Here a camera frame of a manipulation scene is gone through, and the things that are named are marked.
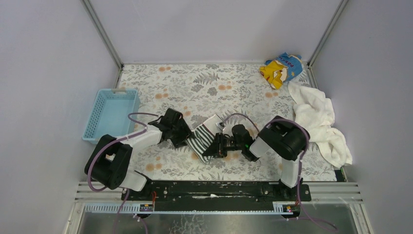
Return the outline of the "green white striped towel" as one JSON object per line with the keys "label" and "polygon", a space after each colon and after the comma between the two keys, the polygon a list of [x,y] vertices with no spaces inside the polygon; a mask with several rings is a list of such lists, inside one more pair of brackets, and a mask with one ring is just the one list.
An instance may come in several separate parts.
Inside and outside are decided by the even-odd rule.
{"label": "green white striped towel", "polygon": [[203,164],[208,164],[212,160],[212,156],[203,156],[203,153],[213,143],[215,135],[223,132],[224,128],[220,125],[222,122],[223,120],[218,115],[209,117],[198,125],[185,141]]}

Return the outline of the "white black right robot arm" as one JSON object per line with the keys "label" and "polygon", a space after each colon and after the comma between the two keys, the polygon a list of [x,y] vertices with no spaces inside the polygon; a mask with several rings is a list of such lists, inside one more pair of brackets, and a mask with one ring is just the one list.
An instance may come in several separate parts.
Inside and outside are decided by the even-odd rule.
{"label": "white black right robot arm", "polygon": [[212,143],[202,150],[202,156],[224,158],[230,151],[240,151],[248,161],[257,161],[273,150],[282,158],[281,183],[288,188],[300,184],[302,155],[308,149],[310,135],[292,120],[275,116],[253,138],[242,124],[234,125],[232,134],[216,133]]}

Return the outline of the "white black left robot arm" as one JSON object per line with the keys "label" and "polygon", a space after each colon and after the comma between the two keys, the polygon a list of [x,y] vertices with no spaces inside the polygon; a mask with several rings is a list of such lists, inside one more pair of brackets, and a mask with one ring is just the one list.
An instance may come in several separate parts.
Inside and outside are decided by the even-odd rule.
{"label": "white black left robot arm", "polygon": [[124,136],[106,134],[100,138],[84,169],[93,192],[117,188],[141,191],[149,178],[130,166],[133,152],[167,140],[175,148],[180,148],[193,136],[183,114],[171,108],[156,120],[142,123],[142,126],[142,130]]}

